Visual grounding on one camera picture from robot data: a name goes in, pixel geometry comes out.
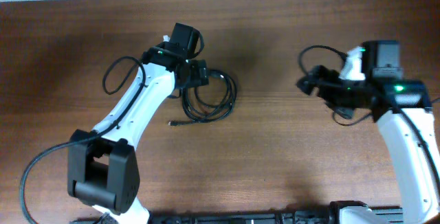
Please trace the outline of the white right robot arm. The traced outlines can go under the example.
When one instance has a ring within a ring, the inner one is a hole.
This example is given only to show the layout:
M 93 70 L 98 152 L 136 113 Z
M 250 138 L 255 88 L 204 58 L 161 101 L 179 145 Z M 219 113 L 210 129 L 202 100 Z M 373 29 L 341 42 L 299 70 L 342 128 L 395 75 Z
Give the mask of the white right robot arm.
M 382 136 L 401 193 L 404 223 L 439 222 L 439 149 L 432 103 L 423 82 L 405 80 L 398 67 L 334 71 L 315 66 L 297 82 L 333 116 L 352 126 L 356 109 L 368 109 Z

